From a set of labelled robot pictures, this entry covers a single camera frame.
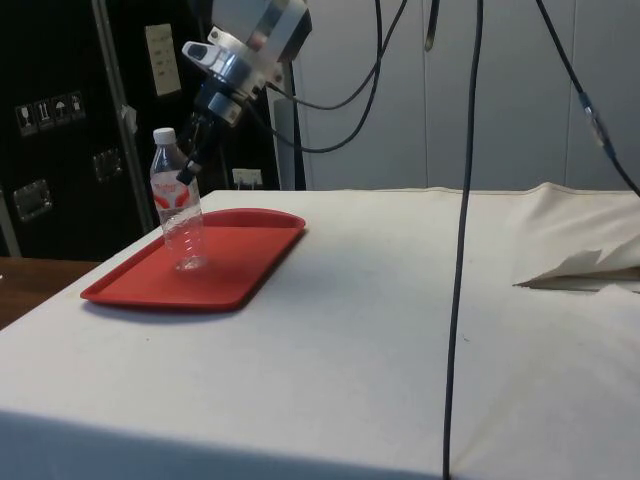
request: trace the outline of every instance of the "metal latch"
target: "metal latch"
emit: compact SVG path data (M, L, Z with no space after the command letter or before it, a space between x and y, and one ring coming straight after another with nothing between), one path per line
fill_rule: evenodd
M53 209L53 200L46 180L38 180L13 192L13 201L22 222L31 220Z

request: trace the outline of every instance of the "white wall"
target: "white wall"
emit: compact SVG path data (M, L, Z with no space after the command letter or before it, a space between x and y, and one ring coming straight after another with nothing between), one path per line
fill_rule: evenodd
M385 25L400 0L384 0ZM595 147L533 0L486 0L478 85L474 187L544 181L621 186ZM640 181L640 2L548 0L578 75L602 111L621 161ZM372 0L309 0L314 32L296 62L298 94L335 103L375 59ZM475 2L442 2L436 47L424 52L430 0L409 0L383 64L370 120L352 145L308 155L311 189L458 187L464 164ZM323 147L356 125L366 94L345 110L301 109L305 145Z

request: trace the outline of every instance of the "wire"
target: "wire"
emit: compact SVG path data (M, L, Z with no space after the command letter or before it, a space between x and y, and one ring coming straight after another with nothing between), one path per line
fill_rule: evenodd
M438 27L438 16L440 14L440 0L433 0L431 2L431 14L429 15L429 28L427 29L427 42L424 45L424 49L430 52L433 48L433 44L436 41L436 30Z
M377 54L378 55L377 56L378 56L378 58L380 58L382 56L382 48L383 48L383 42L382 42L382 5L381 5L381 0L375 0L375 4L376 4L376 26L377 26L377 32L378 32L378 43L377 43ZM367 106L364 109L364 113L362 114L362 117L360 118L360 122L358 122L358 125L356 126L355 130L353 131L353 133L351 133L351 135L349 135L346 139L344 139L340 143L337 143L337 144L335 144L335 145L333 145L331 147L309 148L309 147L303 147L301 145L296 145L294 142L289 140L287 137L282 135L280 132L275 130L273 127L271 127L270 125L267 125L265 123L265 121L262 119L262 116L260 115L260 113L255 110L255 108L253 107L253 105L251 105L251 103L247 103L247 109L255 117L258 125L261 128L263 128L265 131L268 131L271 135L276 137L278 140L283 142L285 145L288 145L291 148L293 148L296 152L317 153L317 154L334 152L336 150L341 149L345 145L351 143L351 141L360 134L360 132L362 131L362 127L364 127L364 124L367 122L367 119L369 118L369 113L371 113L371 107L373 106L373 102L374 102L374 100L376 98L376 92L378 91L378 82L380 81L380 69L381 69L381 67L382 67L382 64L379 63L379 62L376 62L376 66L374 67L375 71L374 71L374 75L373 75L373 86L371 87L371 93L369 94L369 100L367 102Z
M387 32L387 36L384 39L384 44L382 46L382 53L378 54L378 58L376 60L376 63L373 65L373 67L371 67L371 71L369 72L367 77L364 79L362 84L357 88L357 90L349 98L347 98L343 102L340 102L340 103L338 103L336 105L323 106L323 105L318 105L316 103L307 102L305 100L299 99L295 95L290 95L287 92L285 92L284 90L282 90L280 87L278 87L277 85L270 85L271 89L275 90L276 92L280 93L281 95L284 95L286 98L288 98L289 100L291 100L292 102L294 102L294 103L296 103L298 105L304 105L305 107L314 108L316 110L333 111L333 110L338 110L338 109L340 109L342 107L345 107L345 106L349 105L356 98L358 98L358 96L360 96L362 91L369 84L369 82L371 81L371 77L373 77L373 75L375 74L376 67L380 67L381 66L382 59L384 58L385 54L387 53L387 49L389 48L389 42L391 41L391 38L393 37L393 34L394 34L395 30L396 30L396 27L398 26L398 22L400 21L400 18L402 17L402 14L405 11L405 8L407 6L407 2L408 2L408 0L402 0L402 4L398 8L398 12L396 13L395 18L393 19L393 22L391 23L391 26L389 27L389 31Z
M582 84L580 83L580 80L578 80L578 76L576 75L576 72L573 70L573 67L571 66L571 62L569 61L569 58L567 57L567 54L564 51L564 48L562 47L562 42L560 41L560 37L558 37L558 32L556 32L556 28L553 26L553 22L549 17L549 12L547 12L547 8L544 6L544 3L542 2L542 0L536 0L536 3L538 4L538 8L540 9L542 18L544 19L544 23L547 25L547 29L549 29L549 33L551 34L553 43L556 46L556 50L558 50L558 54L560 55L560 59L562 60L562 63L564 64L564 68L566 68L567 73L571 78L571 82L576 87L576 90L578 91L578 93L583 93L584 90L582 89Z
M456 276L453 288L453 305L451 307L451 327L449 332L449 356L447 364L447 393L445 400L444 442L442 450L442 472L445 480L451 479L451 417L453 411L453 384L455 380L456 345L458 338L458 314L460 312L460 295L462 292L462 273L464 267L465 238L467 231L467 213L471 193L471 173L473 171L473 147L476 123L476 87L478 84L478 68L482 49L482 31L484 28L484 0L477 0L476 38L473 47L473 63L469 85L469 116L467 127L467 158L462 190L462 206L460 207L460 224L458 226L458 254L456 259Z
M573 70L573 66L571 65L571 62L569 61L569 58L567 57L567 54L564 51L564 48L562 47L562 43L560 42L558 33L556 32L556 29L553 26L553 22L551 21L551 17L549 17L549 13L547 12L547 9L544 5L543 0L536 0L536 3L538 4L538 8L540 9L542 18L544 19L544 23L546 24L547 29L551 34L551 38L553 39L553 43L556 46L556 50L558 51L558 54L560 55L560 59L564 64L564 68L567 70L567 73L571 78L571 82L573 83L573 86L575 87L576 91L578 92L578 95L580 96L580 102L582 103L582 107L584 108L584 111L587 114L591 128L593 129L596 135L596 138L598 140L598 144L605 151L607 157L613 164L613 167L618 172L618 175L620 175L620 177L622 178L622 180L624 180L627 186L631 190L633 190L633 192L638 197L640 197L640 188L638 188L638 186L634 183L634 181L631 179L629 174L625 171L624 167L620 164L618 160L618 156L616 154L616 150L613 146L613 142L611 141L611 137L607 133L604 123L598 116L596 109L591 103L591 99L582 88L582 84L580 83L580 80L578 79L576 72Z

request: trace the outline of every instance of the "robot end effector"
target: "robot end effector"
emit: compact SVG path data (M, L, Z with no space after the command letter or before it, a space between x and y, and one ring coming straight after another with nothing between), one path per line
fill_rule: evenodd
M311 33L305 0L189 0L199 18L215 25L209 43L187 42L182 53L207 74L195 100L194 121L207 133L179 180L190 184L206 152L233 128L248 102L278 81L279 64L296 58Z

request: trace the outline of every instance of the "red plastic tray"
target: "red plastic tray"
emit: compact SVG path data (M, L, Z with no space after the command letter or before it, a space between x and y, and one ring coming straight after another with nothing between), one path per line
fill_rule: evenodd
M228 312L242 308L304 233L282 212L225 210L204 216L209 263L178 272L159 238L82 292L94 303Z

